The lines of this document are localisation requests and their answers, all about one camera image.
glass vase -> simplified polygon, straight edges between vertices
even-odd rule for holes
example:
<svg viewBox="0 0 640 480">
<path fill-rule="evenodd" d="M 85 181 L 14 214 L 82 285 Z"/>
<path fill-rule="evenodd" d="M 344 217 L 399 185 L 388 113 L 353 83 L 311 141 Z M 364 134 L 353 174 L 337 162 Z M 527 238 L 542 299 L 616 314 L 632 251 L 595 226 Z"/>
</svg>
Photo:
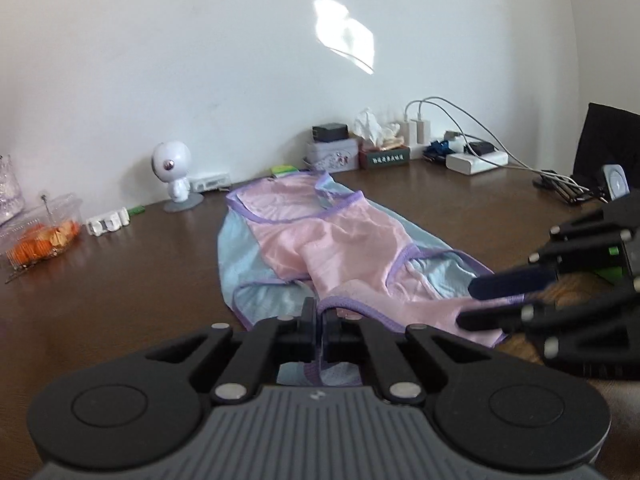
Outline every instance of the glass vase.
<svg viewBox="0 0 640 480">
<path fill-rule="evenodd" d="M 24 208 L 24 197 L 15 177 L 11 157 L 0 155 L 0 225 Z"/>
</svg>

white robot figurine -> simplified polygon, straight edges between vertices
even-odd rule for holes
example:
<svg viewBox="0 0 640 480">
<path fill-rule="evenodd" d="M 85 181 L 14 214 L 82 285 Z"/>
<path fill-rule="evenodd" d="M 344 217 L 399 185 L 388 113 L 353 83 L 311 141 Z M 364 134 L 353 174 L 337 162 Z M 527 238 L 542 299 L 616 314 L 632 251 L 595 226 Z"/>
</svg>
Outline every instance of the white robot figurine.
<svg viewBox="0 0 640 480">
<path fill-rule="evenodd" d="M 191 165 L 191 152 L 179 140 L 161 142 L 154 148 L 151 157 L 151 169 L 156 177 L 168 184 L 171 200 L 164 204 L 169 213 L 185 211 L 202 202 L 202 195 L 191 192 L 191 184 L 187 178 Z"/>
</svg>

figurine base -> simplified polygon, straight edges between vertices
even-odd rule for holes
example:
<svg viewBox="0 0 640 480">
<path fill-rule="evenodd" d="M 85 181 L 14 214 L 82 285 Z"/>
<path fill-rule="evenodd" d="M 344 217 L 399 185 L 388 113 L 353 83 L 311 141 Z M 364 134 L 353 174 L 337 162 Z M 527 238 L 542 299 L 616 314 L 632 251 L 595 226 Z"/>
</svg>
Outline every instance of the figurine base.
<svg viewBox="0 0 640 480">
<path fill-rule="evenodd" d="M 189 197 L 184 202 L 174 202 L 168 200 L 164 203 L 164 210 L 167 213 L 179 213 L 180 211 L 187 211 L 192 207 L 196 207 L 200 202 L 204 200 L 204 197 L 200 193 L 189 193 Z"/>
</svg>

white charger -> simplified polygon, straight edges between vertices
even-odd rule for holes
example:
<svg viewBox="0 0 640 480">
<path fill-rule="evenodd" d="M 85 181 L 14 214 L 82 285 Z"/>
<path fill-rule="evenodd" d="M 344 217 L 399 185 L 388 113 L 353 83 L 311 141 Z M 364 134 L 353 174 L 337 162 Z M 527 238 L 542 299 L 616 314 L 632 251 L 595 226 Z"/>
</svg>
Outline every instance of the white charger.
<svg viewBox="0 0 640 480">
<path fill-rule="evenodd" d="M 483 171 L 494 170 L 509 163 L 509 155 L 506 152 L 485 153 L 482 158 L 485 160 L 470 153 L 452 153 L 447 155 L 446 164 L 449 170 L 465 175 L 473 175 Z"/>
</svg>

charging cable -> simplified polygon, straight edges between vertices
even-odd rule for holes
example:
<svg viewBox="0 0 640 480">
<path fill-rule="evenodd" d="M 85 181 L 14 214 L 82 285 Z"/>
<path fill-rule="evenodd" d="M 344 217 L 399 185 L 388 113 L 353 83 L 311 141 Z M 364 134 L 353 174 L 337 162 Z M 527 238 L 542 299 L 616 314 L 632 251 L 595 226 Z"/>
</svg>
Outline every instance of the charging cable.
<svg viewBox="0 0 640 480">
<path fill-rule="evenodd" d="M 500 164 L 496 164 L 494 161 L 492 160 L 487 160 L 486 158 L 482 158 L 482 156 L 478 155 L 476 152 L 474 152 L 473 148 L 471 147 L 468 138 L 472 138 L 472 139 L 477 139 L 477 140 L 482 140 L 479 139 L 478 137 L 474 137 L 474 136 L 470 136 L 465 134 L 464 130 L 462 129 L 462 127 L 458 124 L 458 122 L 451 116 L 451 114 L 449 114 L 449 112 L 447 112 L 444 107 L 442 107 L 441 105 L 434 103 L 434 100 L 438 100 L 438 101 L 443 101 L 451 106 L 453 106 L 455 109 L 461 111 L 463 114 L 465 114 L 466 116 L 468 116 L 469 118 L 471 118 L 471 120 L 473 120 L 476 124 L 478 124 L 484 131 L 486 131 L 493 139 L 495 139 L 495 141 L 498 143 L 498 145 L 502 148 L 502 150 L 507 153 L 507 155 L 509 155 L 515 162 L 517 162 L 518 164 L 520 164 L 520 166 L 514 166 L 513 164 L 507 164 L 506 166 L 502 166 Z M 468 147 L 469 152 L 471 152 L 471 154 L 473 156 L 476 156 L 478 159 L 487 162 L 489 164 L 491 164 L 492 166 L 496 166 L 497 168 L 508 168 L 510 170 L 525 170 L 525 171 L 531 171 L 532 173 L 544 176 L 550 180 L 555 180 L 556 182 L 561 182 L 562 184 L 565 184 L 566 186 L 572 186 L 575 187 L 576 189 L 580 190 L 580 191 L 590 191 L 589 188 L 587 187 L 583 187 L 580 186 L 574 179 L 572 179 L 570 176 L 566 176 L 566 175 L 561 175 L 561 174 L 557 174 L 557 173 L 551 173 L 549 171 L 542 171 L 542 170 L 535 170 L 534 168 L 530 167 L 529 165 L 525 164 L 524 162 L 522 162 L 519 158 L 517 158 L 515 155 L 513 155 L 513 153 L 511 153 L 507 147 L 502 143 L 502 141 L 496 136 L 494 135 L 494 133 L 489 130 L 489 128 L 487 128 L 486 126 L 484 126 L 484 124 L 482 124 L 478 119 L 476 119 L 472 114 L 470 114 L 469 112 L 467 112 L 464 108 L 459 107 L 457 104 L 452 103 L 451 101 L 449 101 L 448 99 L 445 99 L 444 97 L 439 97 L 439 96 L 431 96 L 431 97 L 427 97 L 424 99 L 417 99 L 414 101 L 410 101 L 407 106 L 404 108 L 404 120 L 406 121 L 408 119 L 408 112 L 409 112 L 409 108 L 411 107 L 411 105 L 413 104 L 418 104 L 418 118 L 422 117 L 422 105 L 423 104 L 428 104 L 428 105 L 432 105 L 435 106 L 436 108 L 439 108 L 440 110 L 442 110 L 447 117 L 449 117 L 449 119 L 451 119 L 451 121 L 453 121 L 453 123 L 456 125 L 456 127 L 458 128 L 458 130 L 460 131 L 460 134 L 462 135 L 462 137 L 465 139 L 466 145 Z"/>
</svg>

